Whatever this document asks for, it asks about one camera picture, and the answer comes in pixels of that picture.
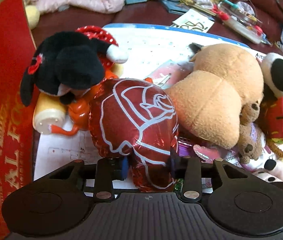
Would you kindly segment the red rose foil balloon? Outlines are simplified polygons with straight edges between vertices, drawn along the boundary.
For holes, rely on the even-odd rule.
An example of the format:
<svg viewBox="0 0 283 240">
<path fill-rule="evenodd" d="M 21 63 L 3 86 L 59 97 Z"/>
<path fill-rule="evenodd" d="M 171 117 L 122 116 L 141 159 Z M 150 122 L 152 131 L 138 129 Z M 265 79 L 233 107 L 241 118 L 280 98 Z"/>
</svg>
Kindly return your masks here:
<svg viewBox="0 0 283 240">
<path fill-rule="evenodd" d="M 89 104 L 89 131 L 99 155 L 127 157 L 142 192 L 171 190 L 170 150 L 177 146 L 178 117 L 168 94 L 144 80 L 110 79 Z"/>
</svg>

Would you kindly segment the small brown teddy bear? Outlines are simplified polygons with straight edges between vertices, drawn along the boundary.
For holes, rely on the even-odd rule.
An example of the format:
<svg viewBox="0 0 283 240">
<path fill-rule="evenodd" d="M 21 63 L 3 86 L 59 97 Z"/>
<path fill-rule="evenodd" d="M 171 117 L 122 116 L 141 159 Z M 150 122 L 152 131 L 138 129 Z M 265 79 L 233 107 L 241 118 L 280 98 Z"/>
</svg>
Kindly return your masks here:
<svg viewBox="0 0 283 240">
<path fill-rule="evenodd" d="M 265 135 L 254 123 L 260 113 L 259 102 L 249 102 L 242 107 L 240 114 L 240 135 L 237 143 L 241 164 L 257 161 L 266 145 Z"/>
</svg>

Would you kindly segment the orange plastic toy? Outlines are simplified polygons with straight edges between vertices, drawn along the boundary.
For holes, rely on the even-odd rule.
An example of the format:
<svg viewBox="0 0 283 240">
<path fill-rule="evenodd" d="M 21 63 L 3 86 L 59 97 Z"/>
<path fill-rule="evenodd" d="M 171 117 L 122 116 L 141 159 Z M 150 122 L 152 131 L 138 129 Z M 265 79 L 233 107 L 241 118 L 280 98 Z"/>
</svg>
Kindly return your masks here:
<svg viewBox="0 0 283 240">
<path fill-rule="evenodd" d="M 109 69 L 105 72 L 105 77 L 101 81 L 106 81 L 107 79 L 115 79 L 118 76 L 111 72 Z M 70 131 L 58 127 L 56 125 L 50 125 L 50 131 L 52 134 L 61 134 L 66 136 L 73 136 L 78 131 L 88 131 L 88 121 L 90 115 L 90 101 L 92 101 L 100 89 L 101 83 L 93 86 L 88 92 L 86 92 L 80 98 L 74 100 L 68 105 L 68 115 L 73 122 L 73 127 Z"/>
</svg>

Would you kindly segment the mickey mouse plush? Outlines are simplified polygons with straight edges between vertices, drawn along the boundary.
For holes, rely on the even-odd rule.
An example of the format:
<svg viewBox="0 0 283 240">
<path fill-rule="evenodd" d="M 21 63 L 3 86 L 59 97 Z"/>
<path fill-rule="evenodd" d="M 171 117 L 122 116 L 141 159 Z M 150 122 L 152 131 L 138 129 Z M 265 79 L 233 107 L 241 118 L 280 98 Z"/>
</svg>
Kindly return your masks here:
<svg viewBox="0 0 283 240">
<path fill-rule="evenodd" d="M 264 167 L 254 171 L 253 175 L 283 190 L 283 158 L 268 159 Z"/>
</svg>

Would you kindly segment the large tan plush toy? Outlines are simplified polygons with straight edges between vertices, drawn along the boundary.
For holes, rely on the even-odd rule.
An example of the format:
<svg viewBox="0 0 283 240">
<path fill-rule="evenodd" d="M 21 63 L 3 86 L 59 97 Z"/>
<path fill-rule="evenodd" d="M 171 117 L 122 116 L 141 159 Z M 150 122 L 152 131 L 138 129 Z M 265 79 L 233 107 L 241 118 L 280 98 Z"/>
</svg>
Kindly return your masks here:
<svg viewBox="0 0 283 240">
<path fill-rule="evenodd" d="M 245 105 L 259 105 L 264 79 L 250 52 L 227 43 L 204 46 L 191 59 L 193 71 L 166 93 L 188 132 L 223 148 L 239 139 Z"/>
</svg>

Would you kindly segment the minnie mouse plush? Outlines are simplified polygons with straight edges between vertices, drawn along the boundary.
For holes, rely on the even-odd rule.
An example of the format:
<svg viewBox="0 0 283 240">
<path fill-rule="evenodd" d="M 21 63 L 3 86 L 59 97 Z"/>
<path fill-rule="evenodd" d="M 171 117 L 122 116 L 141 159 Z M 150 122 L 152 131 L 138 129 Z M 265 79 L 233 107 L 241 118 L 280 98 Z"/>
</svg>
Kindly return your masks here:
<svg viewBox="0 0 283 240">
<path fill-rule="evenodd" d="M 33 113 L 34 129 L 51 134 L 50 125 L 56 125 L 70 131 L 73 122 L 68 105 L 101 83 L 106 70 L 127 59 L 127 51 L 114 37 L 95 25 L 46 38 L 36 49 L 20 85 L 24 106 L 30 105 L 34 88 L 40 91 Z"/>
</svg>

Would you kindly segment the panda plush toy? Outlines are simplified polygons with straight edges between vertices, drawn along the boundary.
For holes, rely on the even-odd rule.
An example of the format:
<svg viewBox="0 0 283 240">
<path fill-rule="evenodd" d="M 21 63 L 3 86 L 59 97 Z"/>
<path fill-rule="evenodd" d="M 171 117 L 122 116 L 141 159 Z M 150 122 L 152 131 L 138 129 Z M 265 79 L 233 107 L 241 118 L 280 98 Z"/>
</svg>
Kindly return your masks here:
<svg viewBox="0 0 283 240">
<path fill-rule="evenodd" d="M 268 53 L 260 64 L 264 83 L 272 90 L 276 98 L 283 97 L 283 56 Z"/>
</svg>

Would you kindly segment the red cardboard box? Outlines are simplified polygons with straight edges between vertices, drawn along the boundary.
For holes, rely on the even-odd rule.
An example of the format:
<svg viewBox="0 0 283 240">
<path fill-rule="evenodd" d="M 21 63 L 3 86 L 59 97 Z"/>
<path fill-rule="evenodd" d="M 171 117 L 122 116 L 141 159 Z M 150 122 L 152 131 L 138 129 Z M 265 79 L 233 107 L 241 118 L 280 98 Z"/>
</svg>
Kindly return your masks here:
<svg viewBox="0 0 283 240">
<path fill-rule="evenodd" d="M 0 0 L 0 239 L 9 230 L 4 199 L 32 180 L 34 105 L 20 99 L 20 82 L 35 52 L 23 0 Z"/>
</svg>

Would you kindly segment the white printed card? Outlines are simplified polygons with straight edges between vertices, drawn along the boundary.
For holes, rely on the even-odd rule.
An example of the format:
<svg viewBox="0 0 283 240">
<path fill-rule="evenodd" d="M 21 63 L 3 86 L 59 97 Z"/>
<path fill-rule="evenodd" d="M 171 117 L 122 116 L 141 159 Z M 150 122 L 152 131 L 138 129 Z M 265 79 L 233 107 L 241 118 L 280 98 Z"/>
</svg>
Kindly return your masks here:
<svg viewBox="0 0 283 240">
<path fill-rule="evenodd" d="M 213 24 L 214 21 L 211 17 L 204 16 L 199 12 L 190 9 L 179 18 L 175 19 L 171 26 L 175 28 L 207 33 Z"/>
</svg>

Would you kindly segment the clear plastic toy tray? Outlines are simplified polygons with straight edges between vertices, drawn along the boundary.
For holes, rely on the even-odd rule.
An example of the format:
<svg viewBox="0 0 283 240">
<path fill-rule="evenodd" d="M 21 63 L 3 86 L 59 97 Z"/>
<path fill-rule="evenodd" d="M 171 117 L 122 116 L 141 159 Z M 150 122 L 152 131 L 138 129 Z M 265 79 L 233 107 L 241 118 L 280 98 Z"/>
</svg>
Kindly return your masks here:
<svg viewBox="0 0 283 240">
<path fill-rule="evenodd" d="M 260 27 L 261 21 L 256 16 L 246 12 L 238 4 L 223 0 L 216 6 L 216 9 L 219 18 L 229 29 L 232 29 L 253 44 L 272 44 Z"/>
</svg>

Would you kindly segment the dark red leather sofa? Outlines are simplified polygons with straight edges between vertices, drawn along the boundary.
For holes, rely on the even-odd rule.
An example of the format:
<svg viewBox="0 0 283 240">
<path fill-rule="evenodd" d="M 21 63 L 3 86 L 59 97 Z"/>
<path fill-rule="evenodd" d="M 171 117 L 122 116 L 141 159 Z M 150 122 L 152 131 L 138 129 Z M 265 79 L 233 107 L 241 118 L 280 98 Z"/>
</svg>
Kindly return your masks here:
<svg viewBox="0 0 283 240">
<path fill-rule="evenodd" d="M 261 20 L 262 30 L 269 41 L 280 41 L 283 29 L 283 0 L 250 0 L 257 11 L 257 18 Z M 84 25 L 98 25 L 100 27 L 108 23 L 146 23 L 171 25 L 179 15 L 167 12 L 158 0 L 150 0 L 144 3 L 126 5 L 122 11 L 116 14 L 99 14 L 86 9 L 70 7 L 62 12 L 44 14 L 40 17 L 39 24 L 32 31 L 36 45 L 39 45 L 46 37 L 58 31 L 74 30 Z M 276 46 L 266 44 L 253 44 L 241 35 L 219 22 L 219 18 L 208 31 L 211 34 L 223 36 L 249 45 L 251 48 L 265 54 L 269 52 L 282 52 Z"/>
</svg>

